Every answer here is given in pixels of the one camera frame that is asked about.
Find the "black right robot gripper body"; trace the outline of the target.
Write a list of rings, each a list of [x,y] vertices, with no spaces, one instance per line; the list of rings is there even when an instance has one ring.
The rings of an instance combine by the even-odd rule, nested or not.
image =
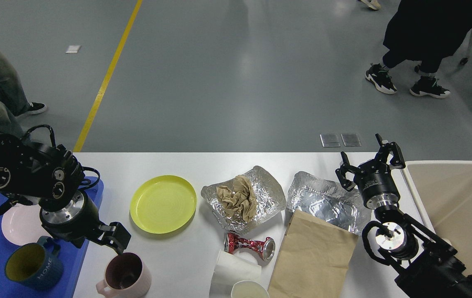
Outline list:
[[[360,172],[354,175],[354,183],[366,208],[398,204],[400,193],[391,176],[391,166],[383,162],[365,162],[358,168]]]

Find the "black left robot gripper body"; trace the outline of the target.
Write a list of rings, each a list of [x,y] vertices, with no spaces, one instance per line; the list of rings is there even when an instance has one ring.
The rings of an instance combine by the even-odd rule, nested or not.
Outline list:
[[[39,217],[43,228],[56,239],[81,248],[85,240],[101,245],[98,208],[83,190],[75,192],[69,203],[58,211],[41,208]]]

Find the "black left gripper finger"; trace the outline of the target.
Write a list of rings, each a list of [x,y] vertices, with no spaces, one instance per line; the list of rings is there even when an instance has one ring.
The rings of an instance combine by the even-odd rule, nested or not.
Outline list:
[[[102,224],[96,228],[95,243],[107,246],[118,256],[121,256],[127,249],[132,235],[120,222],[111,222],[109,225]]]

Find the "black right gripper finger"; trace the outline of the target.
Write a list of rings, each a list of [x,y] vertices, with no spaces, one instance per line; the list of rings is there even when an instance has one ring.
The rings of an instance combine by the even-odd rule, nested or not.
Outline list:
[[[390,169],[406,168],[406,162],[403,158],[402,150],[396,142],[389,142],[380,134],[375,134],[376,140],[380,145],[379,151],[374,157],[375,160],[383,165],[389,166]]]
[[[355,177],[356,175],[361,174],[361,168],[350,164],[347,153],[345,153],[345,151],[342,151],[340,153],[340,156],[342,162],[340,163],[339,168],[335,170],[335,173],[337,175],[337,178],[339,179],[340,185],[346,191],[352,191],[355,188],[356,183],[353,180],[349,180],[347,178],[347,173],[352,173]]]

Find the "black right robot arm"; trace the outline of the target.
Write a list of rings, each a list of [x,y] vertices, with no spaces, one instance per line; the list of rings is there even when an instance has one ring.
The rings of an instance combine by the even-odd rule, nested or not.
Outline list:
[[[400,210],[393,169],[403,169],[400,146],[376,134],[379,150],[373,159],[354,166],[347,153],[335,173],[346,191],[357,188],[374,221],[363,228],[363,247],[370,258],[391,266],[395,283],[410,298],[472,298],[472,275],[456,257],[457,249]]]

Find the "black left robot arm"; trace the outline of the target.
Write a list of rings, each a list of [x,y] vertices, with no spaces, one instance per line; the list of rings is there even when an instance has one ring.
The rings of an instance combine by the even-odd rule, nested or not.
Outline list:
[[[100,172],[57,144],[51,126],[43,128],[49,131],[50,145],[29,141],[38,126],[20,138],[0,132],[0,216],[16,205],[38,205],[41,225],[53,238],[77,248],[89,240],[123,254],[130,232],[122,223],[102,222],[86,193],[98,185]]]

